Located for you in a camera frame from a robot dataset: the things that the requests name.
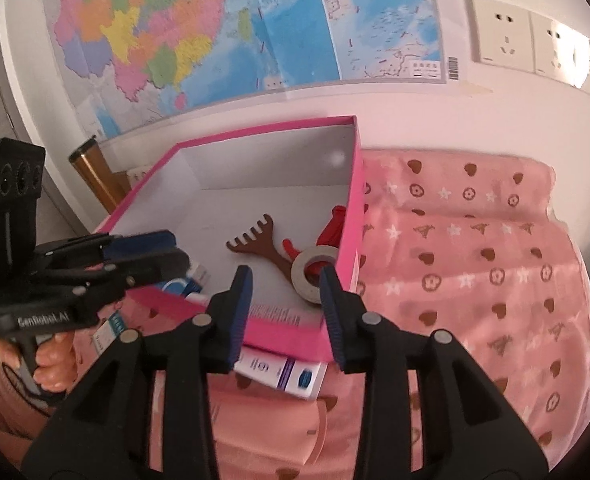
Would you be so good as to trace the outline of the pink sleeved forearm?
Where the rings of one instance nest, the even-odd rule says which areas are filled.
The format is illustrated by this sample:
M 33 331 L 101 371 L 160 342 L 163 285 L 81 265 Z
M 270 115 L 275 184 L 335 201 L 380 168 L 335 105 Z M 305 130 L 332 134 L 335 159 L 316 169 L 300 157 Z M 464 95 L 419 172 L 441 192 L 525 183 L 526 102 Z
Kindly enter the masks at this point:
M 0 451 L 16 468 L 55 408 L 26 396 L 17 375 L 0 364 Z

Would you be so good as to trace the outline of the person's left hand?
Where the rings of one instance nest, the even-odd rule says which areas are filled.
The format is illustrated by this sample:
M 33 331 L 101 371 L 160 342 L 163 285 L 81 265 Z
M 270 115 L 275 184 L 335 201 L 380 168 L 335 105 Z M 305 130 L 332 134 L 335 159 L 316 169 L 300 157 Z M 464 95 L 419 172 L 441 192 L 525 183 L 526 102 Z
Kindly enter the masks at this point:
M 15 372 L 22 366 L 19 351 L 11 342 L 0 339 L 0 361 Z M 46 391 L 60 393 L 72 387 L 77 379 L 74 334 L 59 333 L 40 344 L 33 380 Z

